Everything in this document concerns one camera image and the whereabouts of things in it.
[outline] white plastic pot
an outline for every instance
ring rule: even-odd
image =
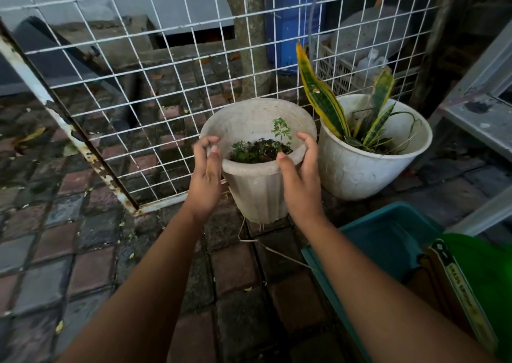
[[[306,146],[296,133],[302,131],[316,138],[317,128],[306,110],[289,101],[262,98],[240,101],[214,114],[201,130],[201,136],[221,138],[218,146],[223,156],[222,172],[229,190],[244,217],[259,224],[272,223],[288,213],[279,166],[276,161],[243,164],[228,158],[233,144],[240,140],[278,139],[271,132],[273,120],[277,118],[283,118],[291,129],[293,151],[289,157],[298,165],[304,158]]]
[[[345,116],[365,108],[363,94],[338,98]],[[322,185],[330,193],[344,200],[360,200],[373,196],[391,183],[432,142],[432,130],[417,111],[399,101],[389,99],[384,108],[395,104],[393,112],[407,111],[419,119],[414,124],[412,138],[400,146],[396,155],[364,152],[339,140],[322,123],[318,141],[318,169]],[[393,137],[397,146],[409,138],[413,118],[409,114],[391,116],[384,125],[385,137]]]

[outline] snake plant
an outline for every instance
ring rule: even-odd
[[[394,104],[384,108],[395,83],[391,69],[388,67],[381,69],[375,78],[368,108],[362,110],[363,114],[355,120],[352,117],[346,117],[343,107],[336,100],[336,95],[316,77],[299,42],[297,43],[297,60],[304,91],[311,106],[337,138],[367,152],[393,154],[395,149],[391,146],[392,139],[383,136],[384,125],[390,116],[404,112],[394,113]]]

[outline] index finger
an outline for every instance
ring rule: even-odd
[[[214,135],[205,135],[194,143],[194,172],[206,173],[206,148],[210,143],[219,142],[220,138]]]
[[[301,166],[301,172],[306,176],[318,172],[318,145],[311,134],[298,132],[297,136],[304,141],[306,145],[306,154]]]

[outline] hand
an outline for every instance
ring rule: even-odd
[[[213,212],[221,196],[222,156],[219,147],[212,146],[206,158],[206,147],[219,140],[219,137],[206,135],[194,144],[195,169],[183,208],[203,222]]]
[[[293,221],[301,230],[311,223],[326,219],[322,208],[322,189],[318,175],[318,146],[308,133],[297,133],[306,143],[306,154],[300,173],[285,153],[279,152],[277,162],[283,174],[285,201]]]

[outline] blue plastic container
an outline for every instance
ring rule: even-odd
[[[422,253],[421,246],[431,243],[444,229],[422,215],[411,205],[398,202],[387,205],[339,229],[382,270],[399,282],[411,270],[419,266],[416,259]],[[329,298],[339,319],[355,341],[366,361],[371,359],[352,327],[342,303],[339,301],[322,264],[307,245],[302,249],[304,259],[313,268],[313,274]]]
[[[297,6],[311,2],[313,2],[313,0],[274,0],[276,9],[289,6]],[[320,6],[321,5],[319,4],[315,6],[313,14],[312,34],[318,33]],[[265,9],[272,10],[272,8],[272,0],[265,0]],[[296,37],[299,35],[302,36],[308,34],[308,20],[310,11],[310,6],[303,6],[300,8],[285,9],[275,12],[275,40],[280,41],[287,38],[295,38],[291,39],[290,41],[284,41],[276,44],[278,68],[297,64],[297,54],[295,51],[295,45],[297,44]],[[274,42],[274,13],[268,13],[265,18],[267,42]],[[307,43],[307,38],[301,39],[301,44],[303,47]],[[271,66],[275,65],[275,51],[273,44],[268,46],[268,60]],[[289,67],[282,71],[288,73],[297,73],[297,66]]]

